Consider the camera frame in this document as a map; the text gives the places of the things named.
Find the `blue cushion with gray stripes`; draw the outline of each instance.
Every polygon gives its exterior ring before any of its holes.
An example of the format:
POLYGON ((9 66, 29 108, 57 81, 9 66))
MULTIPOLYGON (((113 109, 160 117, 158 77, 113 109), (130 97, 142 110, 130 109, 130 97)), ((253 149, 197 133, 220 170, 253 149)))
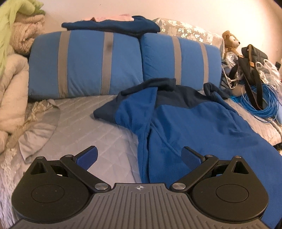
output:
POLYGON ((93 30, 38 36, 29 58, 29 97, 118 94, 143 82, 137 38, 93 30))
POLYGON ((140 39, 144 81, 176 78, 179 85, 198 91, 203 84, 221 80, 221 55, 217 47, 164 34, 146 33, 140 39))

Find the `teddy bear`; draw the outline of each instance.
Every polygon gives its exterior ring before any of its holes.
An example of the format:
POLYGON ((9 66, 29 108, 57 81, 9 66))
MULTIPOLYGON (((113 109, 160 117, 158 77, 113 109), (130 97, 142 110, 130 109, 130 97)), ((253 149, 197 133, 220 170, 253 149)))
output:
POLYGON ((238 39, 232 33, 230 33, 229 30, 225 31, 222 34, 222 37, 224 40, 224 47, 225 47, 224 48, 224 59, 226 57, 226 53, 228 52, 233 52, 237 56, 239 56, 240 54, 236 51, 236 49, 240 45, 240 42, 238 41, 238 39))

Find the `floral fabric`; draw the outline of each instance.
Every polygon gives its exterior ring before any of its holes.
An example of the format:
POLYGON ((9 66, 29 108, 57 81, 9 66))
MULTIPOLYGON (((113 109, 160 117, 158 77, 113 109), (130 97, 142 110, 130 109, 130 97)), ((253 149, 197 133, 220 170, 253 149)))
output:
POLYGON ((221 53, 221 57, 223 58, 224 41, 222 36, 185 22, 174 21, 161 17, 156 18, 153 21, 160 27, 160 33, 208 43, 210 45, 218 47, 221 53))

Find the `gray ribbed plate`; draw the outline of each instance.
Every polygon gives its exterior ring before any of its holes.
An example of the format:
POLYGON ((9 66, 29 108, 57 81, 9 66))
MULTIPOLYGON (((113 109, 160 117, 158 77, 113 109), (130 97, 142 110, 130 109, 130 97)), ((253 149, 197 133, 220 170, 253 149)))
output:
POLYGON ((69 220, 54 224, 19 221, 13 229, 267 229, 256 219, 244 224, 217 222, 200 213, 186 194, 164 184, 116 184, 95 194, 89 205, 69 220))

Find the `blue cable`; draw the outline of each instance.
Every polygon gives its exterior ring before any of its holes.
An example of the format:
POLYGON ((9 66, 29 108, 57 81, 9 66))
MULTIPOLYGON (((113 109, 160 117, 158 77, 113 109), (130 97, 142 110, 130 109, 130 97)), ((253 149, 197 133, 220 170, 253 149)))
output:
MULTIPOLYGON (((263 88, 263 98, 267 103, 267 107, 264 108, 261 111, 257 111, 250 103, 249 97, 247 95, 247 93, 245 93, 244 95, 238 96, 238 97, 231 97, 231 99, 236 102, 236 103, 240 103, 242 105, 243 108, 245 108, 248 112, 250 112, 257 120, 264 122, 264 123, 269 123, 267 121, 262 121, 260 119, 258 119, 257 117, 260 118, 273 118, 276 119, 277 118, 277 114, 278 114, 278 107, 279 107, 279 100, 278 100, 278 95, 275 91, 275 89, 269 85, 269 84, 262 84, 262 88, 263 88)), ((251 87, 253 92, 256 92, 257 89, 255 86, 251 87)))

